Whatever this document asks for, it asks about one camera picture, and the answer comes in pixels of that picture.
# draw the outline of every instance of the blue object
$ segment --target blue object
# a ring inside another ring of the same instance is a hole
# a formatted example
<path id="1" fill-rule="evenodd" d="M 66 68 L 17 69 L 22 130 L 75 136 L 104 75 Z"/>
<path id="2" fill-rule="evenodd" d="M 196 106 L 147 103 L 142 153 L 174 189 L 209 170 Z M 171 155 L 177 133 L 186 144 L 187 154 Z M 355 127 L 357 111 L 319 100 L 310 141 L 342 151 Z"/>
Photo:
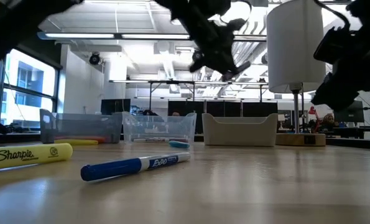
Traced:
<path id="1" fill-rule="evenodd" d="M 190 147 L 189 143 L 179 142 L 179 141 L 170 141 L 169 144 L 171 147 L 179 147 L 182 149 L 187 149 Z"/>
<path id="2" fill-rule="evenodd" d="M 123 161 L 86 165 L 81 168 L 81 178 L 85 181 L 92 181 L 119 175 L 135 174 L 144 170 L 171 166 L 189 159 L 190 153 L 181 152 L 163 156 L 147 156 Z"/>

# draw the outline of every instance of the wooden table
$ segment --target wooden table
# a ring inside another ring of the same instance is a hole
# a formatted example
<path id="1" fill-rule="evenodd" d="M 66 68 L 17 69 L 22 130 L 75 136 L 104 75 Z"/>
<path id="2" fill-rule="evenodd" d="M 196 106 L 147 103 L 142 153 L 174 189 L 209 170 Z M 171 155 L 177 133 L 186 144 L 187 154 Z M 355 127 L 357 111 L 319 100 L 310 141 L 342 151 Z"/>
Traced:
<path id="1" fill-rule="evenodd" d="M 0 170 L 0 223 L 370 223 L 370 151 L 195 144 L 172 167 L 84 182 L 80 168 L 174 152 L 75 148 L 71 161 Z"/>

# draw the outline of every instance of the yellow marker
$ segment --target yellow marker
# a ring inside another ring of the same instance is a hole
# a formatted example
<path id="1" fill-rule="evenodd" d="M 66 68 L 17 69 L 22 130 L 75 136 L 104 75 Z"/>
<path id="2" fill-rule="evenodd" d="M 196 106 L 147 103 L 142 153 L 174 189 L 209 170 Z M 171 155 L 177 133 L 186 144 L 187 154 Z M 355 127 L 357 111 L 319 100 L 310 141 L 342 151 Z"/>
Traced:
<path id="1" fill-rule="evenodd" d="M 73 148 L 67 143 L 0 147 L 0 169 L 64 161 L 72 154 Z"/>
<path id="2" fill-rule="evenodd" d="M 99 144 L 97 140 L 84 140 L 84 139 L 59 139 L 55 143 L 69 143 L 72 146 L 94 146 Z"/>

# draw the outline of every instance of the clear plastic bin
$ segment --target clear plastic bin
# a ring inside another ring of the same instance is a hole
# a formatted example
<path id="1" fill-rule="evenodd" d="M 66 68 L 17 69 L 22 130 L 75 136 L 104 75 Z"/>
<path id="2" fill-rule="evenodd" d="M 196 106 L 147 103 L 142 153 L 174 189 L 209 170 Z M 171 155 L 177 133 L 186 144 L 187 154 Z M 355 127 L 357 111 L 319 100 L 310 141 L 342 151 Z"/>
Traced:
<path id="1" fill-rule="evenodd" d="M 123 112 L 124 141 L 161 142 L 185 141 L 193 142 L 196 130 L 196 113 L 186 116 L 133 116 Z"/>
<path id="2" fill-rule="evenodd" d="M 61 114 L 40 109 L 42 143 L 58 139 L 89 139 L 99 143 L 120 141 L 123 114 Z"/>

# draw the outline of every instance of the lamp base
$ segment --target lamp base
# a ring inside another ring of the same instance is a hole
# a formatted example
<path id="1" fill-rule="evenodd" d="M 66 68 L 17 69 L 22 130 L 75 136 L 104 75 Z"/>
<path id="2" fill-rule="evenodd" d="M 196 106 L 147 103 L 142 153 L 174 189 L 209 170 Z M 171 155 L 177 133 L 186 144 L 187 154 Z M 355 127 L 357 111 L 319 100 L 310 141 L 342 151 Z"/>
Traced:
<path id="1" fill-rule="evenodd" d="M 326 146 L 325 134 L 276 134 L 279 146 Z"/>

